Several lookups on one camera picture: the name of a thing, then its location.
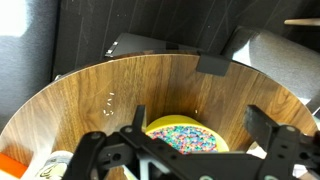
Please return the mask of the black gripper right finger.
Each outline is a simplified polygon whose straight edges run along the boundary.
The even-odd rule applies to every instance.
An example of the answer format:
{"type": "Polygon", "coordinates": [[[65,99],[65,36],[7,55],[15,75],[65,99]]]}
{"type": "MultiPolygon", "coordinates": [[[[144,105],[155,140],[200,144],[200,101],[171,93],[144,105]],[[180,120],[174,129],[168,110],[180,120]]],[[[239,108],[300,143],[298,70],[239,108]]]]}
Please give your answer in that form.
{"type": "Polygon", "coordinates": [[[256,105],[248,105],[245,110],[244,128],[261,148],[269,148],[279,124],[256,105]]]}

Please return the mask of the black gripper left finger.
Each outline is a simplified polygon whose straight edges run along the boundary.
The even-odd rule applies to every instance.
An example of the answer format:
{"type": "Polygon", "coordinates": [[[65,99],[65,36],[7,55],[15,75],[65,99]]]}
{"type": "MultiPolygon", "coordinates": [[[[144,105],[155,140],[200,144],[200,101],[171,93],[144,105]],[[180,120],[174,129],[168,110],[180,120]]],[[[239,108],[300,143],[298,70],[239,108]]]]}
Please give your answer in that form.
{"type": "Polygon", "coordinates": [[[146,107],[144,105],[138,105],[134,113],[132,124],[124,126],[121,131],[123,133],[132,133],[134,131],[141,132],[144,128],[145,116],[146,107]]]}

